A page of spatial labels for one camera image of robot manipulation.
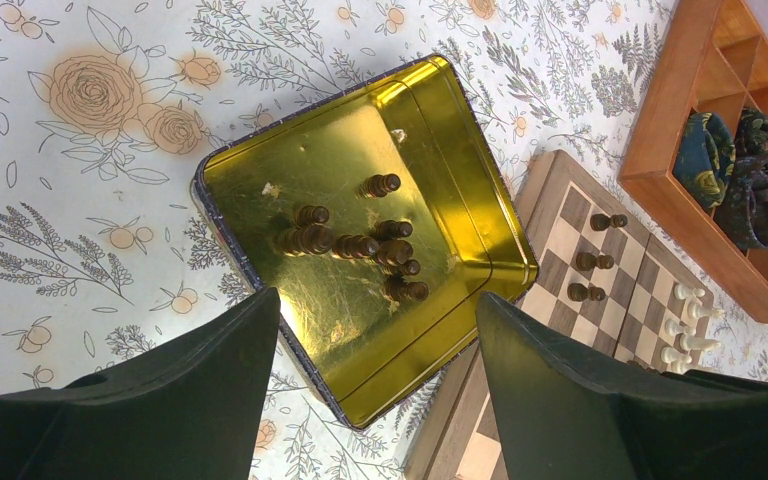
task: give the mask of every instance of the wooden box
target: wooden box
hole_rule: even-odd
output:
[[[757,321],[768,323],[768,249],[742,252],[673,176],[684,125],[716,112],[732,134],[744,106],[768,115],[768,39],[744,0],[684,0],[620,172],[620,183]]]

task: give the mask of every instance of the chess board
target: chess board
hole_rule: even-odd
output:
[[[673,295],[676,283],[706,291],[655,236],[562,151],[532,161],[528,181],[517,202],[535,255],[537,282],[518,306],[554,330],[621,361],[633,361],[659,371],[663,347],[681,350],[678,338],[665,331],[667,319],[692,325],[704,336],[708,319],[693,321],[687,300]],[[597,232],[590,227],[596,213],[624,214],[628,225]],[[611,255],[611,269],[579,271],[578,252]],[[605,290],[603,301],[575,302],[567,295],[570,283]],[[699,361],[692,352],[693,363]],[[484,364],[473,348],[447,371],[425,427],[406,469],[408,479],[507,479]]]

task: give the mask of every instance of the floral tablecloth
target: floral tablecloth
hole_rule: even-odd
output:
[[[245,298],[250,287],[190,200],[199,160],[432,52],[457,64],[511,191],[533,153],[564,148],[661,232],[616,174],[672,8],[672,0],[5,0],[0,393],[61,387]],[[768,326],[711,286],[727,319],[712,323],[709,335],[724,346],[704,363],[768,380]],[[276,349],[252,476],[399,478],[437,380],[358,433],[314,399],[287,355]]]

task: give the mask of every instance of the white chess piece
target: white chess piece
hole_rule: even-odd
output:
[[[693,361],[690,355],[681,353],[673,347],[664,347],[661,349],[661,361],[664,363],[673,363],[682,361],[684,363],[690,363]]]
[[[687,306],[687,315],[691,320],[699,320],[702,317],[711,317],[711,320],[714,320],[723,318],[725,314],[726,311],[722,308],[703,307],[699,302],[691,302],[690,305]]]
[[[691,327],[690,325],[682,326],[679,322],[672,318],[668,318],[667,321],[664,322],[664,331],[667,332],[667,334],[671,337],[675,337],[676,335],[681,334],[696,335],[695,328]]]
[[[679,300],[685,300],[690,297],[699,298],[705,296],[705,290],[701,288],[691,288],[687,285],[677,283],[676,286],[673,287],[673,295]]]
[[[678,339],[678,344],[681,348],[687,350],[699,350],[701,352],[709,352],[711,350],[720,348],[722,343],[719,340],[713,338],[700,338],[692,335],[682,334]]]

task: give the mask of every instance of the gold tin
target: gold tin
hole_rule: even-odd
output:
[[[363,182],[395,173],[383,198]],[[445,58],[431,56],[305,109],[211,154],[193,192],[255,288],[281,295],[282,333],[338,418],[364,428],[476,338],[480,292],[514,301],[537,263]],[[371,260],[288,255],[276,240],[305,205],[336,235],[405,220],[423,302],[397,303]]]

